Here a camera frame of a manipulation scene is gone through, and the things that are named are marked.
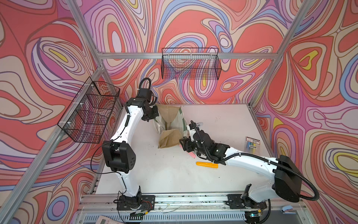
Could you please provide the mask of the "orange utility knife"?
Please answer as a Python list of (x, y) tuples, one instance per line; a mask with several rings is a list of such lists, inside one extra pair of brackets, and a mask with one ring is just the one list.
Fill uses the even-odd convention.
[(196, 165), (200, 167), (213, 168), (213, 169), (217, 169), (219, 167), (219, 165), (215, 163), (199, 162), (199, 161), (196, 162)]

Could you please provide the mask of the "pink utility knife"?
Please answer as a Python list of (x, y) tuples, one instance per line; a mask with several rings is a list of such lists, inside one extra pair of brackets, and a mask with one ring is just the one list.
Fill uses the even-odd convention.
[(196, 154), (194, 153), (194, 152), (190, 152), (190, 153), (188, 153), (192, 158), (196, 158)]

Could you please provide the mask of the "small blue stapler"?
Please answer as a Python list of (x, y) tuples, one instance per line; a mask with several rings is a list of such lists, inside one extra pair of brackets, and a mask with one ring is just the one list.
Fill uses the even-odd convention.
[(291, 205), (285, 205), (281, 208), (282, 214), (296, 214)]

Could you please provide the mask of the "blade refill package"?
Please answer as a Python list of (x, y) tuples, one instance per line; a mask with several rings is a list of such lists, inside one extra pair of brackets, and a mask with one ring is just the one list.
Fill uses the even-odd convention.
[(245, 151), (251, 154), (257, 154), (260, 151), (261, 141), (251, 137), (246, 137)]

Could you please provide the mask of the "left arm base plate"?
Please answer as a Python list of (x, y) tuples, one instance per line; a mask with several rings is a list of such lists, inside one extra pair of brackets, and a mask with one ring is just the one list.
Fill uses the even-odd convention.
[(151, 211), (155, 205), (155, 195), (144, 195), (139, 197), (120, 196), (115, 199), (118, 211)]

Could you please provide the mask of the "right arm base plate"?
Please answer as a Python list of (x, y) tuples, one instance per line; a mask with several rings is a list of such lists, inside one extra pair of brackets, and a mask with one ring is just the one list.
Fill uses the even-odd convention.
[(228, 194), (226, 205), (230, 207), (230, 209), (260, 209), (264, 210), (267, 208), (267, 204), (265, 201), (257, 203), (250, 199), (247, 196), (241, 196), (241, 194)]

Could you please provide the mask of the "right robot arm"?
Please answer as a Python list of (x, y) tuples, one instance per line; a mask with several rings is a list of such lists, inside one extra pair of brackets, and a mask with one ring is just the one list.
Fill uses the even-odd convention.
[(244, 168), (263, 176), (259, 185), (248, 184), (241, 195), (229, 196), (227, 205), (233, 208), (265, 209), (270, 199), (281, 198), (298, 203), (300, 199), (317, 201), (319, 191), (305, 178), (287, 156), (268, 158), (216, 143), (204, 131), (180, 139), (184, 151), (194, 152), (213, 164)]

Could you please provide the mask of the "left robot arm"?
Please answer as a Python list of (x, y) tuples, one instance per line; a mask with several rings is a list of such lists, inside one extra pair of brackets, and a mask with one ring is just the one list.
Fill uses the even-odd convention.
[(125, 117), (119, 128), (102, 146), (105, 164), (117, 173), (122, 181), (122, 194), (126, 197), (136, 197), (140, 192), (140, 186), (130, 177), (136, 163), (136, 154), (131, 147), (132, 137), (141, 120), (150, 121), (159, 116), (156, 101), (151, 89), (139, 88), (136, 97), (125, 103)]

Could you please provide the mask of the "aluminium front rail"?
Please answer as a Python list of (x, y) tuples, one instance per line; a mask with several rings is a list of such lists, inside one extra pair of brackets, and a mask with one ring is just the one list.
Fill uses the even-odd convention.
[[(95, 224), (100, 216), (126, 224), (246, 224), (250, 209), (230, 209), (225, 204), (230, 192), (155, 194), (155, 207), (143, 217), (131, 217), (131, 211), (118, 211), (115, 194), (84, 196), (75, 213), (74, 224)], [(282, 214), (281, 208), (291, 205), (296, 214)], [(302, 201), (289, 203), (272, 199), (263, 214), (253, 218), (267, 224), (312, 224)]]

